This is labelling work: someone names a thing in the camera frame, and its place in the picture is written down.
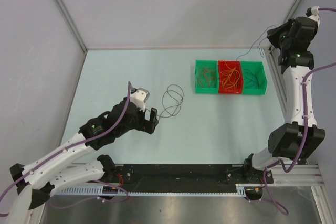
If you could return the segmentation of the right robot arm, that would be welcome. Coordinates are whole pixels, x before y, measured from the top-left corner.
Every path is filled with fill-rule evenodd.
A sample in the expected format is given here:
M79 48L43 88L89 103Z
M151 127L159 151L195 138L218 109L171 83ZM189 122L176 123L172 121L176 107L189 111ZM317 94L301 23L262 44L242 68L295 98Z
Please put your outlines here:
M325 138L325 130L317 126L311 98L314 56L308 51L318 32L320 16L289 19L267 31L269 42L280 50L278 65L285 81L286 113L284 124L271 132L268 145L250 154L242 166L243 179L254 183L261 171L280 164L286 173L297 162L307 159Z

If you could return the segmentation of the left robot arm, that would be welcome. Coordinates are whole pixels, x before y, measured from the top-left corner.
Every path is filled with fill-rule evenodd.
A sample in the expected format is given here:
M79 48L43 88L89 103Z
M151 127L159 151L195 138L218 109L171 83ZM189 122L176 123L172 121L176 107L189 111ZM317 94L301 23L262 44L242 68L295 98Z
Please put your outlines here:
M90 180L110 182L115 178L115 165L109 155L100 155L94 162L66 170L73 161L112 144L130 130L154 133L159 121L152 108L145 119L145 104L123 100L111 111L89 119L65 144L29 165L14 164L9 170L17 193L31 186L29 208L46 203L56 192Z

